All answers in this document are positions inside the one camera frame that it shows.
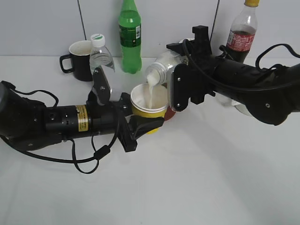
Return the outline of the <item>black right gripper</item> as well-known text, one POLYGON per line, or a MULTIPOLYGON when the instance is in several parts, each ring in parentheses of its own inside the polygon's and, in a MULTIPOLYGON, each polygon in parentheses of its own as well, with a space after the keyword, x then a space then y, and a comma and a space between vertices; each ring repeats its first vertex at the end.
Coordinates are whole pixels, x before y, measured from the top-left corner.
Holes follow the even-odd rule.
POLYGON ((166 48, 188 59, 188 64, 178 64, 171 74, 170 107, 173 111, 182 112, 189 102, 198 105, 204 102, 206 95, 215 96, 209 79, 213 69, 212 55, 197 54, 194 39, 167 44, 166 48))

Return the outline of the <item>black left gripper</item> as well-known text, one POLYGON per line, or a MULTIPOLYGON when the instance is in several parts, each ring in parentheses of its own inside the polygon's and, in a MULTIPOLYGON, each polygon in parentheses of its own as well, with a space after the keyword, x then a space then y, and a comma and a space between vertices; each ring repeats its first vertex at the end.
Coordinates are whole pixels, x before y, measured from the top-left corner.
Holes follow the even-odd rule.
POLYGON ((96 95, 91 91, 86 101, 90 116, 91 136, 113 134, 113 138, 105 149, 110 149, 119 140, 125 152, 136 150, 137 139, 148 132, 160 128, 165 119, 163 117, 145 118, 132 115, 127 122, 127 116, 132 114, 131 97, 122 93, 117 102, 99 105, 96 95))

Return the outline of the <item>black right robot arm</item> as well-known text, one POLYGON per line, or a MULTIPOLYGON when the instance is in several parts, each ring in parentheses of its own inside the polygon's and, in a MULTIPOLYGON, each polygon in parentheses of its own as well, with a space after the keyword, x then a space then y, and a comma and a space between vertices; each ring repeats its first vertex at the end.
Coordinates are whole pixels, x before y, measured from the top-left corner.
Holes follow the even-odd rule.
POLYGON ((170 107, 185 110, 189 103, 204 102, 206 95, 222 94, 243 104, 250 115, 269 125, 282 124, 300 110, 300 67, 275 64, 260 68, 214 56, 210 45, 184 40, 167 48, 186 56, 171 74, 170 107))

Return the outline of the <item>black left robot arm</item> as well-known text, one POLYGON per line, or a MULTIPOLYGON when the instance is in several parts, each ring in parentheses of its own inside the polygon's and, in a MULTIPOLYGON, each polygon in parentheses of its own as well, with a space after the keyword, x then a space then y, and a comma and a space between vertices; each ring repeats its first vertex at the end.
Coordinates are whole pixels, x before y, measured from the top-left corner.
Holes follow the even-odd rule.
POLYGON ((136 149, 137 139, 164 123, 171 103, 167 88, 140 84, 131 93, 112 94, 108 78, 113 68, 99 63, 86 104, 51 107, 29 99, 9 82, 0 83, 0 136, 17 151, 33 151, 76 138, 113 134, 126 152, 136 149))

